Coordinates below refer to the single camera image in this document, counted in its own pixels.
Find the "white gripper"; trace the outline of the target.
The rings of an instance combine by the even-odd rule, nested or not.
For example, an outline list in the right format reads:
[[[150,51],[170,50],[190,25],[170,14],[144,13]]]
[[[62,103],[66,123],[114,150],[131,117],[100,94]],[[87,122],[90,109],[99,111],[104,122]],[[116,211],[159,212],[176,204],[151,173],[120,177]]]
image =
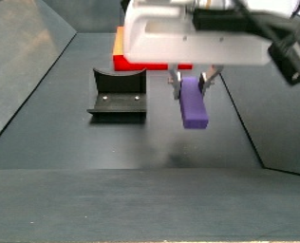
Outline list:
[[[226,31],[198,31],[191,23],[195,9],[235,9],[263,11],[290,18],[300,0],[130,0],[124,12],[124,52],[131,58],[156,58],[148,46],[159,41],[176,48],[163,48],[168,66],[172,96],[180,96],[182,73],[175,64],[213,64],[200,73],[198,88],[206,93],[222,65],[263,65],[270,62],[271,42],[255,35]]]

